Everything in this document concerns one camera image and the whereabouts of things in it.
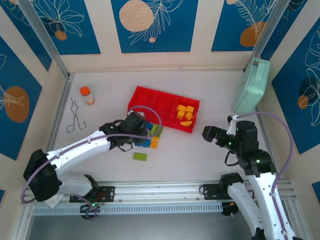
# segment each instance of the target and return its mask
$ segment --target green lego brick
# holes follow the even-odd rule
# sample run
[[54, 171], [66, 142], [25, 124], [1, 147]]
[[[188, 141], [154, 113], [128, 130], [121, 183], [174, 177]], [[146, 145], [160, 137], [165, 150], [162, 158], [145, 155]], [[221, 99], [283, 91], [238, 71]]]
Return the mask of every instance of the green lego brick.
[[156, 133], [157, 129], [158, 129], [159, 125], [158, 124], [153, 124], [151, 130], [150, 130], [150, 135], [153, 135]]
[[147, 161], [147, 155], [148, 155], [148, 154], [145, 154], [145, 153], [135, 152], [135, 153], [133, 154], [133, 159], [134, 159], [134, 160], [138, 160], [138, 161], [146, 162], [146, 161]]
[[160, 138], [163, 130], [164, 130], [164, 127], [162, 126], [161, 129], [160, 129], [160, 131], [159, 131], [159, 133], [158, 133], [155, 137]]

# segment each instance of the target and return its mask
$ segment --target floor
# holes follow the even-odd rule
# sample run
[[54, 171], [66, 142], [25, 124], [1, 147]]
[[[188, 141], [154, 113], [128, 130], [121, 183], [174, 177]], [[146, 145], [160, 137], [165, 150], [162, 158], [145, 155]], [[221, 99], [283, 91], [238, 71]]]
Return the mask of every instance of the floor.
[[[224, 164], [227, 154], [225, 148], [207, 142], [202, 137], [205, 126], [228, 129], [227, 116], [234, 114], [232, 106], [234, 94], [243, 75], [239, 70], [162, 70], [162, 71], [119, 71], [76, 73], [70, 89], [58, 131], [55, 149], [77, 142], [104, 123], [126, 117], [127, 106], [137, 86], [160, 90], [200, 101], [196, 124], [193, 132], [165, 127], [157, 149], [134, 146], [133, 150], [122, 152], [112, 149], [87, 159], [69, 172], [91, 174], [97, 181], [201, 181], [218, 180], [227, 173], [239, 172], [245, 179], [239, 166], [228, 167]], [[93, 105], [86, 105], [79, 89], [89, 86], [95, 98]], [[72, 123], [70, 111], [74, 97], [79, 106], [78, 117], [87, 127], [77, 127], [73, 133], [67, 133]], [[255, 122], [258, 128], [260, 148], [266, 150], [256, 116], [248, 120]], [[133, 160], [134, 152], [146, 153], [147, 161]], [[236, 157], [230, 155], [230, 163]]]

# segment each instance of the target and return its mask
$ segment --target orange block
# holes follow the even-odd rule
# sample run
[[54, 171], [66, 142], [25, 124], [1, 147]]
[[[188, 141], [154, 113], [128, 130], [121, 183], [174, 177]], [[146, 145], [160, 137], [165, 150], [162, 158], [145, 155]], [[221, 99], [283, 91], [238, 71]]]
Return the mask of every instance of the orange block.
[[178, 113], [176, 114], [176, 117], [178, 118], [178, 119], [180, 119], [180, 120], [182, 120], [183, 118], [184, 118], [184, 116], [185, 116], [185, 112], [184, 111], [178, 111]]
[[186, 106], [183, 106], [183, 105], [179, 104], [178, 107], [176, 108], [176, 111], [177, 112], [179, 112], [179, 111], [185, 112], [186, 111]]
[[157, 136], [154, 136], [151, 140], [150, 148], [156, 149], [158, 146], [159, 138]]
[[193, 106], [186, 106], [185, 112], [186, 113], [194, 113], [195, 108]]
[[181, 121], [180, 124], [185, 127], [190, 127], [192, 124], [192, 121]]
[[185, 115], [185, 118], [186, 118], [188, 121], [190, 121], [190, 120], [193, 118], [192, 113], [191, 113], [191, 112], [188, 112], [188, 113]]

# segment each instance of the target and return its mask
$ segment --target red tray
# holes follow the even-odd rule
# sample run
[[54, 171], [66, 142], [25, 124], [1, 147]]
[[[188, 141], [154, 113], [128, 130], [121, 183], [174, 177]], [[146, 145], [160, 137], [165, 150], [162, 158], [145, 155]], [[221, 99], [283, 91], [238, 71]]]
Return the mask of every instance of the red tray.
[[[188, 120], [177, 118], [179, 104], [194, 107], [192, 125], [189, 127], [180, 124], [180, 122]], [[128, 104], [128, 110], [137, 105], [150, 107], [159, 114], [163, 126], [192, 133], [197, 120], [199, 104], [198, 100], [137, 86]], [[158, 118], [153, 112], [144, 108], [135, 108], [134, 111], [143, 112], [148, 122], [159, 124]]]

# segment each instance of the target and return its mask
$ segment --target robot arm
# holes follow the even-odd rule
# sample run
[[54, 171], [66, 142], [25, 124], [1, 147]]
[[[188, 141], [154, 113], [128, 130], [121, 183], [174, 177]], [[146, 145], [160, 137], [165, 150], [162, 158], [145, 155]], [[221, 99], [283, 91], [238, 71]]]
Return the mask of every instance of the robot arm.
[[145, 119], [137, 112], [131, 112], [125, 120], [106, 123], [88, 137], [69, 146], [44, 153], [35, 151], [26, 166], [23, 177], [27, 181], [44, 163], [52, 160], [31, 180], [29, 187], [35, 199], [46, 201], [56, 194], [73, 194], [95, 199], [99, 186], [90, 175], [65, 176], [64, 173], [82, 161], [124, 144], [143, 143], [147, 138]]
[[[259, 149], [258, 131], [255, 124], [251, 121], [238, 121], [237, 116], [229, 116], [228, 122], [230, 123], [228, 130], [206, 126], [202, 136], [208, 142], [216, 139], [216, 145], [236, 154], [238, 164], [248, 176], [253, 187], [259, 207], [250, 199], [246, 186], [237, 173], [221, 177], [219, 182], [221, 191], [227, 192], [240, 209], [250, 227], [252, 239], [299, 239], [295, 237], [288, 222], [277, 188], [272, 194], [271, 186], [276, 178], [276, 169], [270, 155]], [[273, 197], [275, 197], [281, 219]]]

